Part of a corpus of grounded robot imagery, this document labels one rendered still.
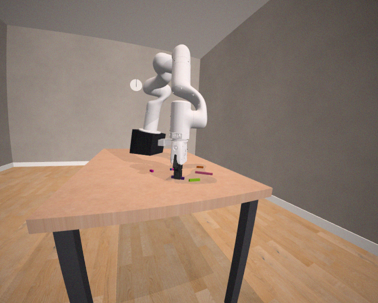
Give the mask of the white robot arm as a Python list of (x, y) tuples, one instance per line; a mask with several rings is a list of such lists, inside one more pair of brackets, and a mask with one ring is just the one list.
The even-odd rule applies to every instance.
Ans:
[[(187, 101), (171, 102), (170, 138), (158, 140), (158, 146), (171, 145), (172, 140), (186, 141), (190, 129), (203, 129), (207, 125), (207, 107), (202, 95), (191, 86), (191, 55), (187, 46), (176, 46), (172, 55), (157, 53), (153, 58), (153, 68), (157, 76), (147, 79), (143, 91), (158, 97), (147, 102), (143, 128), (139, 131), (156, 133), (162, 103), (171, 95)], [(171, 81), (171, 88), (168, 83)], [(189, 101), (189, 102), (188, 102)], [(191, 110), (191, 103), (196, 110)]]

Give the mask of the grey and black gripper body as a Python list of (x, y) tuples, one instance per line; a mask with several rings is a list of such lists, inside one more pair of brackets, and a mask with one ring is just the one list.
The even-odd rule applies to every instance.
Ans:
[(171, 140), (170, 163), (174, 162), (174, 155), (179, 165), (183, 165), (187, 161), (187, 142), (188, 140)]

